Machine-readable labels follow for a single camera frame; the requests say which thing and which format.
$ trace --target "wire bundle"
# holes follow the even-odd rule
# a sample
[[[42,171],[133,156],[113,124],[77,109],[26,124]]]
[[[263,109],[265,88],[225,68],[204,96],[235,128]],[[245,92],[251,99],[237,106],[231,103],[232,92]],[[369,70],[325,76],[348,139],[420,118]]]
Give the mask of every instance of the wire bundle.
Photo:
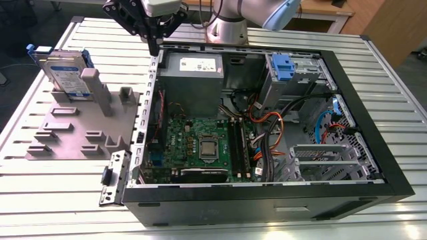
[[[340,125],[339,123],[335,123],[332,125],[328,126],[328,128],[336,128],[336,127],[340,127],[340,128],[345,128],[343,125]],[[324,133],[321,135],[321,141],[320,141],[320,144],[325,144],[325,141],[327,141],[327,135],[328,135],[328,129],[325,128],[324,129]]]
[[[239,113],[233,113],[225,105],[220,104],[217,108],[228,117],[236,118],[236,119],[241,117],[241,115]]]
[[[160,124],[161,124],[161,120],[162,120],[164,104],[165,104],[165,98],[162,96],[162,93],[161,93],[160,90],[157,92],[158,92],[161,103],[160,103],[160,113],[158,113],[158,118],[157,118],[157,126],[154,128],[154,132],[153,132],[153,135],[152,135],[150,142],[153,142],[154,138],[157,137],[157,132],[158,132],[158,128],[160,128]]]
[[[201,0],[199,0],[199,20],[200,20],[200,24],[201,26],[196,26],[193,25],[193,23],[189,23],[191,26],[195,28],[195,29],[207,29],[212,23],[215,22],[215,20],[219,18],[220,16],[220,12],[221,12],[221,9],[223,9],[223,1],[224,0],[220,0],[220,3],[219,3],[219,9],[217,9],[217,13],[215,15],[215,18],[212,19],[212,21],[209,21],[205,25],[203,25],[203,20],[201,20]],[[212,0],[209,1],[209,12],[212,12]]]
[[[281,119],[281,116],[280,116],[280,113],[277,113],[276,111],[268,112],[260,119],[255,119],[255,118],[252,117],[251,112],[249,112],[248,115],[249,115],[251,121],[252,121],[253,123],[263,123],[271,116],[276,116],[276,117],[277,117],[277,119],[279,119],[279,121],[280,121],[280,133],[279,133],[277,139],[275,140],[273,145],[269,146],[269,149],[273,150],[273,149],[277,147],[279,143],[280,143],[280,139],[281,139],[283,132],[284,132],[284,128],[285,128],[284,123],[283,123],[283,119]]]
[[[265,131],[264,137],[260,142],[260,152],[261,152],[261,156],[263,156],[261,159],[263,159],[263,168],[264,168],[264,170],[261,171],[260,180],[263,182],[272,182],[273,181],[275,164],[273,164],[272,153],[269,151],[269,135],[271,135],[271,132],[275,128],[275,125],[277,124],[277,121],[281,120],[281,117],[284,117],[289,113],[289,111],[293,109],[293,107],[299,103],[304,102],[305,100],[308,100],[311,98],[329,98],[329,97],[332,97],[332,95],[333,95],[332,93],[315,93],[315,94],[304,95],[304,96],[293,99],[285,105],[285,107],[281,109],[280,118],[275,118],[272,123],[269,124],[268,130]]]
[[[169,102],[169,103],[168,103],[168,106],[170,106],[170,105],[176,105],[176,106],[179,107],[180,111],[181,111],[181,114],[173,114],[172,117],[173,117],[173,118],[174,118],[176,116],[185,117],[185,112],[184,112],[184,109],[183,109],[181,104],[177,103],[177,102]]]
[[[284,153],[284,152],[280,152],[280,151],[271,151],[271,155],[273,155],[273,156],[283,156],[283,155],[285,155],[285,153]],[[260,160],[261,157],[263,157],[261,152],[257,152],[257,153],[255,154],[255,156],[253,156],[253,161]]]

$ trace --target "wooden furniture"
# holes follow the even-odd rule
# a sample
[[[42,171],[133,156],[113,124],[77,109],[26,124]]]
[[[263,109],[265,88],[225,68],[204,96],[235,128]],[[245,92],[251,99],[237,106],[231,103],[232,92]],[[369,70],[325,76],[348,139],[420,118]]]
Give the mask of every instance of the wooden furniture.
[[[427,37],[427,0],[347,0],[355,10],[340,33],[367,35],[392,67]]]
[[[199,0],[183,0],[188,4],[189,10],[199,10]],[[201,10],[209,11],[211,0],[201,0]],[[293,15],[293,21],[289,22],[287,30],[301,30],[313,32],[325,32],[329,34],[339,34],[341,28],[347,22],[348,17],[355,14],[355,11],[347,3],[343,7],[335,7],[331,5],[329,0],[304,0],[301,2],[301,12],[296,12]]]

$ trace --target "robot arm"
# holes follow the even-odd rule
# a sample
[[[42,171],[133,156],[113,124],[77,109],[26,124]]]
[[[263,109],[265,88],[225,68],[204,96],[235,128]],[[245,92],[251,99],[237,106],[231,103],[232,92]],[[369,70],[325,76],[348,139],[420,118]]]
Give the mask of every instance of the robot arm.
[[[148,44],[149,55],[157,56],[162,38],[168,38],[187,18],[188,6],[181,0],[108,0],[102,5],[108,16],[130,35]],[[169,15],[160,23],[160,18]]]
[[[207,27],[212,43],[240,45],[247,42],[247,21],[277,31],[288,24],[301,0],[216,0]],[[187,18],[188,6],[181,0],[108,0],[104,12],[130,35],[148,44],[149,54],[158,55],[162,38],[170,36]],[[161,23],[160,18],[170,15]]]

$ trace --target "sticker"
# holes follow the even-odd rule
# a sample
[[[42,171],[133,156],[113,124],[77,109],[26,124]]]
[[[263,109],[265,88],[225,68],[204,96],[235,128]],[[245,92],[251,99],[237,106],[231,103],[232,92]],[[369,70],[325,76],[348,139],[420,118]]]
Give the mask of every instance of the sticker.
[[[255,168],[255,175],[263,175],[263,169],[260,167]]]
[[[188,58],[179,60],[179,70],[191,72],[216,72],[213,58]]]
[[[80,78],[78,68],[74,66],[50,66],[50,73],[64,92],[76,98],[90,95],[88,86]]]
[[[256,101],[256,102],[253,102],[253,106],[257,108],[257,109],[261,109],[261,104]]]

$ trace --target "black computer chassis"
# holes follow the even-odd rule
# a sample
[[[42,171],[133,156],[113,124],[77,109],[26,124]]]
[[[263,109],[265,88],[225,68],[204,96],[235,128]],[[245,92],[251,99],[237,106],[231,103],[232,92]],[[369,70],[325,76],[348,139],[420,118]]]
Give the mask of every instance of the black computer chassis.
[[[169,42],[164,46],[165,49],[200,53],[208,52],[207,49],[220,52],[223,47],[232,47],[241,53],[291,51],[320,55],[385,183],[125,188],[121,202],[138,221],[145,226],[170,226],[336,220],[373,205],[393,203],[413,195],[335,53],[208,43]]]

